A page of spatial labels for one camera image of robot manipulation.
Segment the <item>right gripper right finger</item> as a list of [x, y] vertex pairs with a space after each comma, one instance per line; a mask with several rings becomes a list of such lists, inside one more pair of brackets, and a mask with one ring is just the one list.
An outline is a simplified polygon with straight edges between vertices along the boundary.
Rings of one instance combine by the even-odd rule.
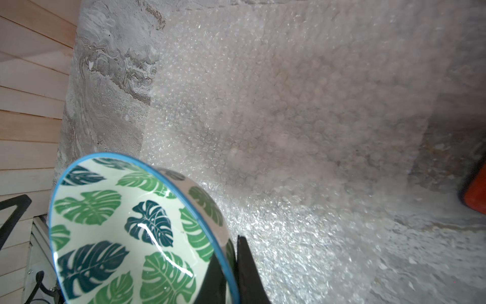
[[271, 304], [244, 236], [237, 238], [237, 277], [241, 303]]

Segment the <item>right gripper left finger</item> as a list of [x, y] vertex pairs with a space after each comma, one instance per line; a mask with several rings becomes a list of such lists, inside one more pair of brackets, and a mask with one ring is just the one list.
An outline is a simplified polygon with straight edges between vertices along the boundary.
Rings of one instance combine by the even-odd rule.
[[225, 304], [226, 278], [214, 253], [194, 304]]

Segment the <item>clear bubble wrap sheet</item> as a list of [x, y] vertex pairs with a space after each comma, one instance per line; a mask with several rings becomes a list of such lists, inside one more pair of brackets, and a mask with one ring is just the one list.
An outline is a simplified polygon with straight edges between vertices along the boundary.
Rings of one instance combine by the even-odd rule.
[[209, 193], [273, 303], [458, 303], [459, 234], [408, 178], [466, 19], [455, 1], [173, 12], [141, 155]]

